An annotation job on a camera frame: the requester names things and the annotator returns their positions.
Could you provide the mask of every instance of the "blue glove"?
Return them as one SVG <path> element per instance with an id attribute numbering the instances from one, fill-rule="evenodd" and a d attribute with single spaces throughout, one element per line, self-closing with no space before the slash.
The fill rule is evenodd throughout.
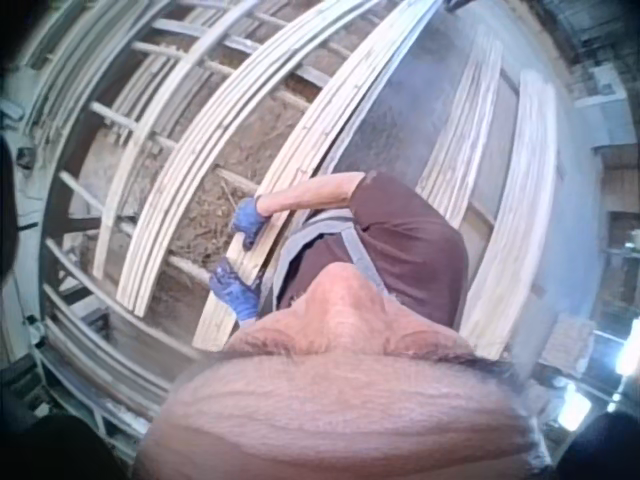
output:
<path id="1" fill-rule="evenodd" d="M 209 288 L 220 301 L 231 307 L 241 326 L 242 322 L 257 318 L 260 304 L 258 289 L 244 283 L 226 258 L 216 264 L 209 278 Z"/>
<path id="2" fill-rule="evenodd" d="M 269 217 L 263 217 L 256 208 L 256 198 L 245 198 L 238 204 L 233 214 L 231 228 L 234 232 L 244 233 L 242 248 L 249 251 L 256 243 L 256 239 L 264 226 L 269 221 Z"/>

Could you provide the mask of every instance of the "skin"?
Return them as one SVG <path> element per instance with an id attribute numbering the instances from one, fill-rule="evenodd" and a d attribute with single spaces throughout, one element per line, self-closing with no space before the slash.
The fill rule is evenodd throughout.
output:
<path id="1" fill-rule="evenodd" d="M 340 180 L 324 204 L 348 200 L 362 176 Z M 263 207 L 312 203 L 294 193 Z M 225 350 L 250 356 L 171 394 L 139 478 L 511 479 L 548 460 L 507 387 L 438 361 L 472 356 L 464 339 L 351 264 L 327 266 L 291 308 L 239 330 Z"/>

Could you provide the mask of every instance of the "maroon t-shirt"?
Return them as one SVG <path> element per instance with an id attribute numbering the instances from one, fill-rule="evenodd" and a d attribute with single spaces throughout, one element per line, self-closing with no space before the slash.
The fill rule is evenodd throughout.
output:
<path id="1" fill-rule="evenodd" d="M 369 173 L 351 196 L 349 208 L 389 293 L 419 315 L 457 328 L 468 269 L 460 233 L 420 195 L 384 173 Z M 307 246 L 290 265 L 278 307 L 289 307 L 334 262 L 351 263 L 339 234 L 322 236 Z"/>

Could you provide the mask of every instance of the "glove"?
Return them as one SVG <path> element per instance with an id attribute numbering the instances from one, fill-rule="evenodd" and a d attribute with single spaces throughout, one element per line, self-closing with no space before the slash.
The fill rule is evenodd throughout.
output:
<path id="1" fill-rule="evenodd" d="M 240 326 L 242 322 L 257 318 L 260 304 L 258 289 L 244 283 L 226 258 L 216 264 L 209 278 L 209 288 L 233 310 Z"/>
<path id="2" fill-rule="evenodd" d="M 269 221 L 269 217 L 263 217 L 258 213 L 256 201 L 256 198 L 245 198 L 238 204 L 233 214 L 231 228 L 234 232 L 244 233 L 242 248 L 245 251 L 253 248 L 258 235 Z"/>

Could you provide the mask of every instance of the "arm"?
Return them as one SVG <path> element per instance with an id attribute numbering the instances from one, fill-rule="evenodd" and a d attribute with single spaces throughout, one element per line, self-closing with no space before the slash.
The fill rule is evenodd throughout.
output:
<path id="1" fill-rule="evenodd" d="M 350 172 L 315 177 L 261 196 L 256 202 L 256 209 L 263 217 L 270 217 L 286 210 L 346 207 L 364 176 L 362 172 Z"/>

